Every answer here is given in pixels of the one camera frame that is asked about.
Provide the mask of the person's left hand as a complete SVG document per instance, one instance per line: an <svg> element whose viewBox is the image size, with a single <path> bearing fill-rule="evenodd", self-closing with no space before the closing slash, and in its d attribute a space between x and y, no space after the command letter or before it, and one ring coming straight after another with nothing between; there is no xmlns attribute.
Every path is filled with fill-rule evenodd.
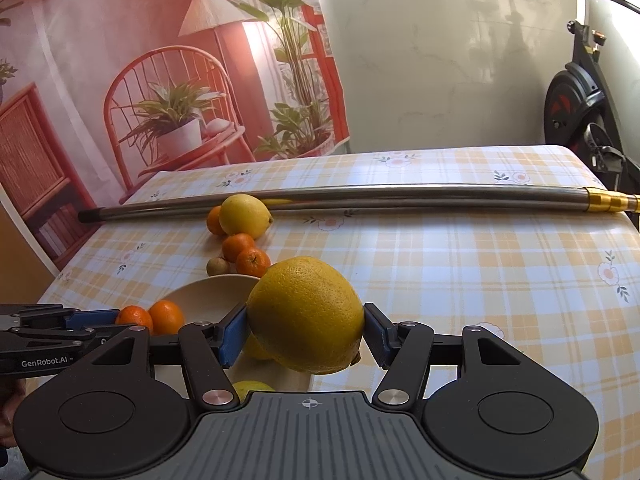
<svg viewBox="0 0 640 480"><path fill-rule="evenodd" d="M4 448L14 448L13 419L26 398L26 380L2 377L0 394L0 443Z"/></svg>

